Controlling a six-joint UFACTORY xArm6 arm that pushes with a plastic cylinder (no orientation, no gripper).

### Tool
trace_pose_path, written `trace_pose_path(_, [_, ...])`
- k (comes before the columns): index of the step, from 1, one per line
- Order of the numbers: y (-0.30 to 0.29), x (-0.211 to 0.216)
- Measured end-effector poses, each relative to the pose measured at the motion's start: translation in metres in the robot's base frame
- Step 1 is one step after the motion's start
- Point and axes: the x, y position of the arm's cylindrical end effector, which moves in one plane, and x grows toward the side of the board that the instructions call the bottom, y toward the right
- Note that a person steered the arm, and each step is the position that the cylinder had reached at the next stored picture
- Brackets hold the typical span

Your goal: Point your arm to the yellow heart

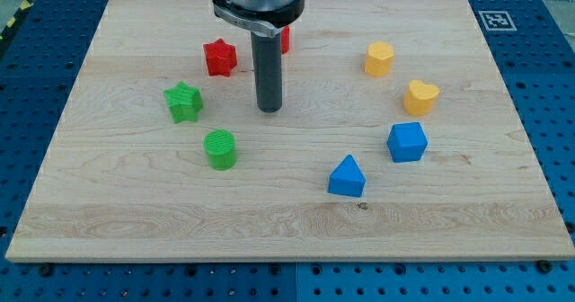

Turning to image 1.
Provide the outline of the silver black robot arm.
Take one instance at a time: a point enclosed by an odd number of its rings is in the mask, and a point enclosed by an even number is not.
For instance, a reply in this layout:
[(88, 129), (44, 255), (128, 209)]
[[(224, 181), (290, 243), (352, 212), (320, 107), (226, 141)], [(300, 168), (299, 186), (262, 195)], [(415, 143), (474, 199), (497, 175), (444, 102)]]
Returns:
[(212, 0), (216, 17), (259, 37), (274, 38), (304, 11), (305, 0)]

